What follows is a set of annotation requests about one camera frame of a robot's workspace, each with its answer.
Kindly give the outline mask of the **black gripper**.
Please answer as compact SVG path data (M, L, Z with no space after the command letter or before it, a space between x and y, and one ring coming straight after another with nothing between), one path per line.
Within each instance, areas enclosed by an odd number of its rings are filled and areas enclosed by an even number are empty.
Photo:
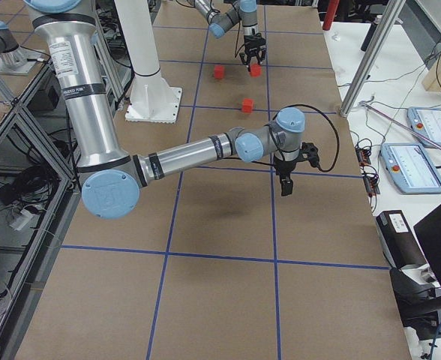
M247 69L251 68L251 57L257 57L257 63L262 64L266 59L266 39L261 34L245 35L241 53L241 63Z
M282 160L278 157L273 158L275 175L280 177L281 196L287 197L293 193L293 180L291 173L296 169L297 160Z

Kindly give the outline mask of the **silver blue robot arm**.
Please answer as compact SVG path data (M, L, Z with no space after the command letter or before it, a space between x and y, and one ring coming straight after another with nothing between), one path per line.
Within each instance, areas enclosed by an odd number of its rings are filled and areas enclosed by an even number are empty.
M211 1L188 1L205 18L208 29L215 38L222 38L231 28L240 25L244 43L235 56L247 68L252 77L260 74L260 66L266 57L266 39L258 27L257 2L234 1L225 13L214 7Z
M145 1L117 1L115 9L133 69L126 124L114 119L101 79L93 40L93 1L29 1L35 33L49 48L55 75L79 143L77 165L82 202L93 215L121 218L133 211L140 191L151 182L233 155L252 163L272 155L281 193L291 194L290 173L302 160L305 115L282 109L255 130L235 127L223 133L141 155L147 145L164 145L161 126L176 121L182 90L163 78Z

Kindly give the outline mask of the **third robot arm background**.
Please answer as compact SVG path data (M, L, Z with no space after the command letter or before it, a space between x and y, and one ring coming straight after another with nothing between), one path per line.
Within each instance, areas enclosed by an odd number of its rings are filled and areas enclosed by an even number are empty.
M27 75L37 60L38 54L23 49L8 25L0 20L0 74Z

